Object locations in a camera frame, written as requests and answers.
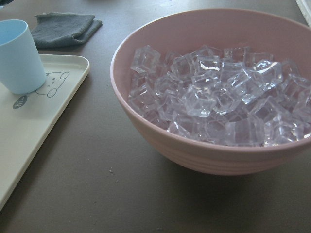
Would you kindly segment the clear ice cubes pile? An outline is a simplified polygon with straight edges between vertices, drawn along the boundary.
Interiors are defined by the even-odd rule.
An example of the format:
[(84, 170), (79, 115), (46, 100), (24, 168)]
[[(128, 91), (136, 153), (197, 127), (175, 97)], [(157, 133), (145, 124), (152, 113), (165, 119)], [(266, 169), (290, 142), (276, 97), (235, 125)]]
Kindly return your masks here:
[(135, 51), (129, 105), (145, 120), (192, 140), (277, 146), (311, 135), (311, 82), (292, 60), (249, 47), (191, 53)]

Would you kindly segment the light blue cup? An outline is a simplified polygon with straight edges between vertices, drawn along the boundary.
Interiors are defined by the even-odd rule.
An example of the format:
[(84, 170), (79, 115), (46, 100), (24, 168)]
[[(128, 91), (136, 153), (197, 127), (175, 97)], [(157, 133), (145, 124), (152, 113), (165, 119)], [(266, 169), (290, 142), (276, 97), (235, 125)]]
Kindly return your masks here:
[(0, 22), (0, 82), (14, 94), (31, 93), (46, 81), (27, 22), (8, 19)]

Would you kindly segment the pink bowl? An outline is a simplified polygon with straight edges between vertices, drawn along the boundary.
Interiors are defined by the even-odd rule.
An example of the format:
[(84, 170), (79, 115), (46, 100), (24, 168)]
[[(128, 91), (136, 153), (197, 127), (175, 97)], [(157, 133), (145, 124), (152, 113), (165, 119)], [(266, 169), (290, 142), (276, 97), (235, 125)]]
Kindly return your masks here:
[(139, 133), (208, 174), (265, 171), (311, 150), (311, 30), (243, 9), (181, 12), (117, 48), (110, 76)]

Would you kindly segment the grey folded cloth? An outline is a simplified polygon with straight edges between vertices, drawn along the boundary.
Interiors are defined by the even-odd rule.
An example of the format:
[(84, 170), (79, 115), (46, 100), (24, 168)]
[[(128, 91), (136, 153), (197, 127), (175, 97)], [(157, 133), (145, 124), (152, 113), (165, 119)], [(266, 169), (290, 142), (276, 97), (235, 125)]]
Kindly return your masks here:
[(37, 26), (31, 34), (38, 49), (84, 44), (103, 25), (92, 14), (51, 12), (35, 18)]

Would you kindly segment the cream serving tray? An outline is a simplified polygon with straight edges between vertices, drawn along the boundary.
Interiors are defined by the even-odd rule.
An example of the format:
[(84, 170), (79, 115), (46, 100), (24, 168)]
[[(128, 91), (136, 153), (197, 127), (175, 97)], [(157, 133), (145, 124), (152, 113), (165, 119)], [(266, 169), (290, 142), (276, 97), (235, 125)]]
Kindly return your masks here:
[(0, 205), (3, 207), (72, 97), (88, 75), (83, 56), (42, 54), (46, 82), (15, 95), (0, 87)]

